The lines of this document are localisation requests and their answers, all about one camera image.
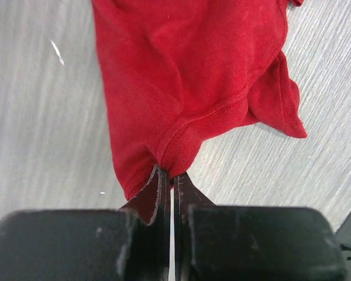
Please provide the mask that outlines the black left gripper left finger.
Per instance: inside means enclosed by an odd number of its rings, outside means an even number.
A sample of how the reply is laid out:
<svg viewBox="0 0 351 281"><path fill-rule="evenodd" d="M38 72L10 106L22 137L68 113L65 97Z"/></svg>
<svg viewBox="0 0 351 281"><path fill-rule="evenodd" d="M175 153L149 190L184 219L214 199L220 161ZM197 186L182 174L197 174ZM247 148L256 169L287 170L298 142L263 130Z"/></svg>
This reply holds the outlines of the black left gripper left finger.
<svg viewBox="0 0 351 281"><path fill-rule="evenodd" d="M0 280L167 280L169 259L170 180L159 167L119 209L0 220Z"/></svg>

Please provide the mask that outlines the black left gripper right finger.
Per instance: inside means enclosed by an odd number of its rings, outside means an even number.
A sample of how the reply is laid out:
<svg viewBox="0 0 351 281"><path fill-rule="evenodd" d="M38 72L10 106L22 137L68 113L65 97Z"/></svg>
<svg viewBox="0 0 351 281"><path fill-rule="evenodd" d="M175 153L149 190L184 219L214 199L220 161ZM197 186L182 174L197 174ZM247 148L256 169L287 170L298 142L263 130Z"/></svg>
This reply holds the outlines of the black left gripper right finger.
<svg viewBox="0 0 351 281"><path fill-rule="evenodd" d="M216 205L174 179L177 280L345 280L326 218L307 207Z"/></svg>

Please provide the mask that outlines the red t-shirt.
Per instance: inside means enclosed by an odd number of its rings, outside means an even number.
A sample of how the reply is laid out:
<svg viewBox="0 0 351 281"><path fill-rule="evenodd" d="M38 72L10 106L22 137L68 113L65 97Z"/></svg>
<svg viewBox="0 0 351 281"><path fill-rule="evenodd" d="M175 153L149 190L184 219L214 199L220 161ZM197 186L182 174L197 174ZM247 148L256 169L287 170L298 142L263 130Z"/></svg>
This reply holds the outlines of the red t-shirt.
<svg viewBox="0 0 351 281"><path fill-rule="evenodd" d="M93 1L113 167L127 199L153 167L187 171L203 141L264 123L307 133L283 45L290 1Z"/></svg>

